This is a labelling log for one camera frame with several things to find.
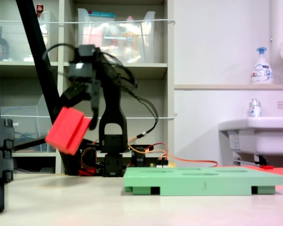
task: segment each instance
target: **circular cutout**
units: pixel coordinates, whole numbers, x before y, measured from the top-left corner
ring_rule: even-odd
[[[141,171],[142,173],[172,173],[173,171],[167,171],[167,170],[149,170],[149,171]]]
[[[217,173],[183,173],[185,176],[216,176]]]
[[[199,168],[178,168],[178,170],[200,170]]]
[[[216,172],[221,172],[221,173],[244,173],[248,172],[247,170],[238,170],[238,169],[220,169],[216,170]]]

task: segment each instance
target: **number 3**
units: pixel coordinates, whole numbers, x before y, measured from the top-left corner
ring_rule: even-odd
[[[203,190],[206,190],[207,189],[207,183],[206,182],[203,182],[203,187],[202,187]]]

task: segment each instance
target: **shelf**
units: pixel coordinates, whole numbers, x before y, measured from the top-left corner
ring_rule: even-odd
[[[55,152],[13,152],[13,157],[56,157]]]
[[[98,158],[104,158],[106,153],[100,153],[100,151],[97,152],[97,157]],[[163,153],[149,153],[146,154],[146,157],[148,158],[159,158]],[[126,152],[126,153],[122,153],[124,158],[131,158],[132,154],[131,152]]]
[[[174,85],[175,90],[283,90],[281,84],[260,84],[260,85]]]
[[[57,62],[51,66],[58,68]],[[38,78],[34,62],[25,61],[0,61],[0,78]]]
[[[168,64],[164,63],[123,63],[129,68],[137,79],[163,79]],[[68,62],[64,62],[64,67],[69,67]],[[125,76],[124,71],[117,68],[116,71],[122,76]]]
[[[164,0],[76,0],[82,4],[112,4],[112,5],[161,5]]]

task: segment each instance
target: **pipe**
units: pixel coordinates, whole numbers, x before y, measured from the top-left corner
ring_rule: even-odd
[[[271,67],[276,84],[283,84],[283,0],[271,0]]]

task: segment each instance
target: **pump dispenser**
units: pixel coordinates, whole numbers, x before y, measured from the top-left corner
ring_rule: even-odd
[[[259,52],[259,59],[254,66],[252,75],[250,77],[251,84],[273,84],[274,75],[273,71],[267,62],[264,52],[267,49],[265,47],[260,47],[257,49]]]

